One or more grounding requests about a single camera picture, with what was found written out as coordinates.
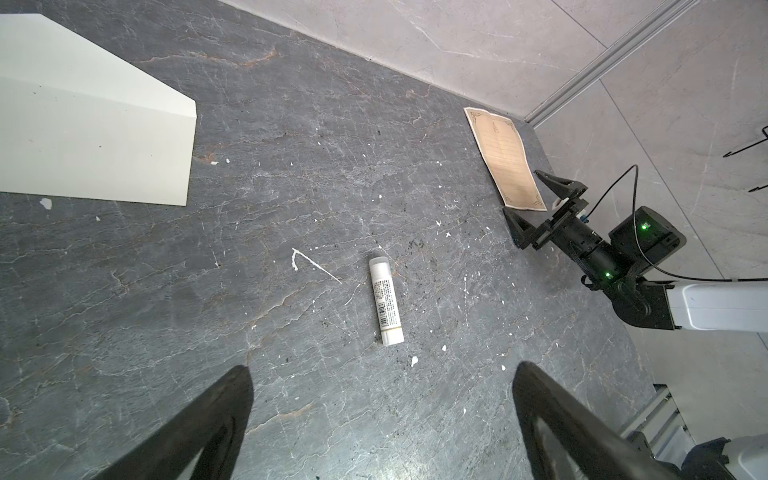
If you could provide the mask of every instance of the glue stick base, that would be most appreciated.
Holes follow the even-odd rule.
[[[382,343],[384,346],[395,345],[405,342],[406,338],[402,335],[402,327],[397,327],[382,332]]]

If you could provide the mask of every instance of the glue stick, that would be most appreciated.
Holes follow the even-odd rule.
[[[400,326],[400,313],[397,310],[392,272],[389,270],[389,259],[376,257],[369,261],[368,265],[371,269],[371,285],[373,285],[373,296],[376,300],[376,311],[379,314],[382,342],[384,346],[405,342]]]

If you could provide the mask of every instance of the gray marble countertop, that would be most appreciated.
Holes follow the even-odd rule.
[[[198,112],[186,207],[0,194],[5,478],[92,476],[236,364],[255,400],[235,478],[527,478],[523,359],[613,427],[653,394],[575,265],[515,249],[464,99],[213,1],[0,12],[45,14]]]

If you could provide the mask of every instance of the black cable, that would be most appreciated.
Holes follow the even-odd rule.
[[[645,252],[643,251],[643,248],[640,246],[640,239],[637,237],[637,211],[636,211],[636,205],[637,205],[637,178],[640,176],[640,167],[637,166],[637,164],[632,165],[629,167],[629,170],[632,170],[634,168],[634,187],[632,188],[632,229],[634,230],[634,242],[637,244],[637,250],[640,252],[640,255],[643,256],[646,262],[648,262],[653,268],[656,270],[659,270],[660,272],[669,275],[674,276],[676,278],[681,278],[683,280],[695,280],[697,282],[762,282],[768,280],[768,278],[743,278],[738,280],[732,280],[732,279],[724,279],[724,278],[698,278],[696,276],[685,276],[685,275],[677,275],[676,273],[667,272],[666,270],[660,268],[656,265],[656,263],[651,262],[648,257],[645,256]]]
[[[632,170],[632,169],[633,169],[633,168],[635,168],[636,166],[637,166],[637,165],[632,165],[631,167],[629,167],[629,168],[627,169],[627,171],[625,171],[624,173],[622,173],[622,174],[621,174],[621,176],[620,176],[620,177],[619,177],[619,178],[618,178],[618,179],[617,179],[617,180],[616,180],[614,183],[612,183],[610,187],[608,187],[608,190],[606,190],[606,191],[605,191],[605,193],[603,194],[603,196],[602,196],[602,197],[600,197],[600,200],[598,200],[598,202],[597,202],[597,203],[594,205],[594,207],[592,207],[592,210],[589,210],[589,213],[587,214],[587,216],[586,216],[586,217],[584,217],[584,220],[583,220],[583,221],[584,221],[585,223],[587,222],[587,219],[589,218],[589,216],[590,216],[590,215],[592,215],[592,212],[594,212],[594,209],[598,207],[598,205],[600,204],[600,202],[601,202],[601,201],[603,201],[603,199],[605,198],[605,196],[606,196],[606,195],[608,195],[608,192],[610,192],[610,191],[611,191],[611,188],[613,188],[613,187],[614,187],[614,185],[616,185],[617,183],[619,183],[619,181],[620,181],[622,178],[624,178],[624,177],[625,177],[625,176],[626,176],[626,175],[627,175],[627,174],[630,172],[630,170]]]

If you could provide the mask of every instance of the lined paper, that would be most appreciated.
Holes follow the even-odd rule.
[[[464,113],[505,205],[518,210],[547,211],[515,124],[481,108],[466,107]]]

